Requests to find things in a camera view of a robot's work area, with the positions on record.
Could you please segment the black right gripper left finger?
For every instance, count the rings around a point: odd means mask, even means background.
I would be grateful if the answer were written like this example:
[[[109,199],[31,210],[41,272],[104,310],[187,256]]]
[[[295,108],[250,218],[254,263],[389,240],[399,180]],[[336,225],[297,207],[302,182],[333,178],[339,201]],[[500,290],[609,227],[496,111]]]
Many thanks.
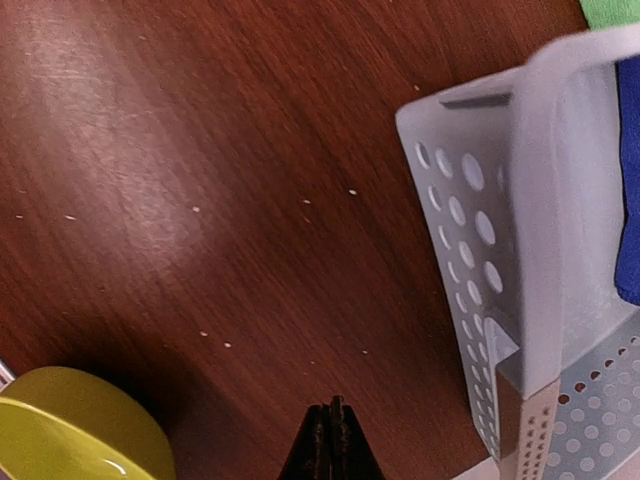
[[[326,404],[310,406],[301,422],[279,480],[330,478],[330,416]]]

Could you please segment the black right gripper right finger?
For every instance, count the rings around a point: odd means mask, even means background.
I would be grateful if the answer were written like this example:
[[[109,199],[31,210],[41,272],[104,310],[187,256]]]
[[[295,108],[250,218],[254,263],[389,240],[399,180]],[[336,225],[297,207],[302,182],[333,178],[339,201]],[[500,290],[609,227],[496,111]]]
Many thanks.
[[[382,480],[384,474],[353,408],[341,396],[330,404],[331,478]]]

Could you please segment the green microfibre towel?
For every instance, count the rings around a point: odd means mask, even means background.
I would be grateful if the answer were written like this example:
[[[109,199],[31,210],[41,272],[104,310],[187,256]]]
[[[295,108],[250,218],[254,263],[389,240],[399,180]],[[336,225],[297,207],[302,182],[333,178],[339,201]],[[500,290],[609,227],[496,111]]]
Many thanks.
[[[590,29],[604,29],[638,23],[640,0],[580,0]]]

